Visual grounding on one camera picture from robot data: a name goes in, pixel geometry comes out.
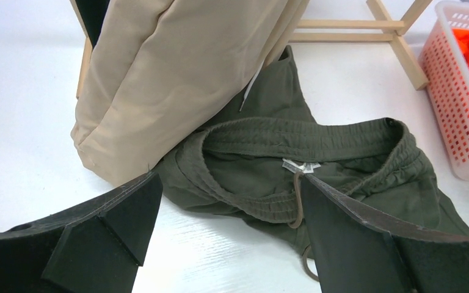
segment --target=wooden rack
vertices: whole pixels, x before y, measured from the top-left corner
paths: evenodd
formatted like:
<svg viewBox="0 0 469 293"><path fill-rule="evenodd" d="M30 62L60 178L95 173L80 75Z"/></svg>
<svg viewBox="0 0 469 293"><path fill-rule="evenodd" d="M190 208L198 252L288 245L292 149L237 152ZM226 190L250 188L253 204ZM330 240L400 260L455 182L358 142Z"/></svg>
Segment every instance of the wooden rack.
<svg viewBox="0 0 469 293"><path fill-rule="evenodd" d="M74 0L76 15L85 32L83 22ZM379 29L381 33L322 33L322 32L295 32L290 40L291 43L317 43L317 42L340 42L340 43L382 43L387 42L393 48L396 57L407 73L411 83L417 90L424 89L429 80L418 61L404 40L403 35L411 28L413 23L425 11L432 0L414 0L401 20L393 20L381 0L367 0L366 3L374 15L375 20L301 20L298 29ZM80 95L85 74L89 68L90 52L92 50L89 39L85 40L84 55L80 69L80 77L76 97Z"/></svg>

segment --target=clothing label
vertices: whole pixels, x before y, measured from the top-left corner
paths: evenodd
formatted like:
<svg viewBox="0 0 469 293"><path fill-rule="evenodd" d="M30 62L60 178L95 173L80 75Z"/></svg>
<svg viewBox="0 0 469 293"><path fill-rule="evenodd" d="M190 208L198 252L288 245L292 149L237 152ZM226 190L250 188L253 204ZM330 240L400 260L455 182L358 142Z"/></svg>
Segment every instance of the clothing label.
<svg viewBox="0 0 469 293"><path fill-rule="evenodd" d="M244 107L245 101L247 100L247 96L249 95L250 89L252 88L252 85L254 84L254 81L256 80L258 75L260 74L261 69L263 68L263 63L264 62L262 62L260 64L260 66L258 67L258 70L256 70L256 74L254 74L251 81L249 82L249 86L247 86L247 90L245 90L245 93L244 93L244 101L242 102L242 105L240 106L240 110L238 110L238 112L242 112L242 108Z"/></svg>
<svg viewBox="0 0 469 293"><path fill-rule="evenodd" d="M321 165L319 163L303 163L302 165L298 165L295 162L283 159L282 167L289 170L292 173L302 172L303 174L311 174L314 173L315 168L319 168Z"/></svg>

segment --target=white background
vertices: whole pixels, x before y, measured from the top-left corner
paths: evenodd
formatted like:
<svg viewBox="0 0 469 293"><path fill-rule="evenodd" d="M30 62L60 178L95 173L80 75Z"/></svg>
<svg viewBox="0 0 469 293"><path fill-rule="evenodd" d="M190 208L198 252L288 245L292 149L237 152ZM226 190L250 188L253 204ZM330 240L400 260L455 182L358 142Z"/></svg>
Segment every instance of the white background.
<svg viewBox="0 0 469 293"><path fill-rule="evenodd" d="M372 19L365 0L311 0L304 18ZM434 3L407 34L419 52ZM411 1L387 0L400 19ZM67 0L0 1L0 232L74 206L110 186L84 169L69 133L84 35ZM317 121L404 121L440 188L469 224L469 183L451 173L425 92L388 44L293 45ZM320 292L284 243L240 220L188 214L163 199L134 292Z"/></svg>

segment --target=beige fabric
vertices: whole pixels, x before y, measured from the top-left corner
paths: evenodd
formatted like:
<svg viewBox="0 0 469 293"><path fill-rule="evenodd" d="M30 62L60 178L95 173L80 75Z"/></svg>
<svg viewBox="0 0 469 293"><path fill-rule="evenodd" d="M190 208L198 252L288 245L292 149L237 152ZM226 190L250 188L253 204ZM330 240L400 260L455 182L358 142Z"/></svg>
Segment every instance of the beige fabric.
<svg viewBox="0 0 469 293"><path fill-rule="evenodd" d="M71 132L117 186L153 168L277 58L308 0L112 0Z"/></svg>

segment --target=drawstring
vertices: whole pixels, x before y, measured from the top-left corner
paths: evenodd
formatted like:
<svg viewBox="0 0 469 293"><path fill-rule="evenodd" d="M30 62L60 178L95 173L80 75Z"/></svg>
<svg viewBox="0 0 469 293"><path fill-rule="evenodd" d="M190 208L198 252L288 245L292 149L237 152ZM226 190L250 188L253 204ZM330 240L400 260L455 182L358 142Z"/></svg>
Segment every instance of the drawstring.
<svg viewBox="0 0 469 293"><path fill-rule="evenodd" d="M303 177L303 172L297 172L294 174L294 190L296 191L296 200L297 200L297 218L294 223L289 223L288 225L292 229L298 229L303 222L303 203L301 202L301 185L300 179Z"/></svg>
<svg viewBox="0 0 469 293"><path fill-rule="evenodd" d="M298 229L299 226L301 226L301 223L303 222L303 203L301 200L301 177L303 177L303 172L297 172L294 174L294 190L296 191L296 200L297 200L297 218L293 223L289 223L288 226L292 229ZM312 250L312 246L309 245L306 247L305 251L303 252L303 255L301 256L302 262L303 262L303 269L307 273L307 275L314 279L315 281L319 282L319 277L314 274L310 268L308 267L308 254Z"/></svg>
<svg viewBox="0 0 469 293"><path fill-rule="evenodd" d="M307 273L307 275L314 279L315 281L319 281L319 277L317 277L316 274L314 274L310 268L308 267L308 254L310 253L310 250L312 250L312 245L309 245L307 246L307 248L305 249L305 251L303 252L303 256L301 257L303 259L303 269L305 270L305 273Z"/></svg>

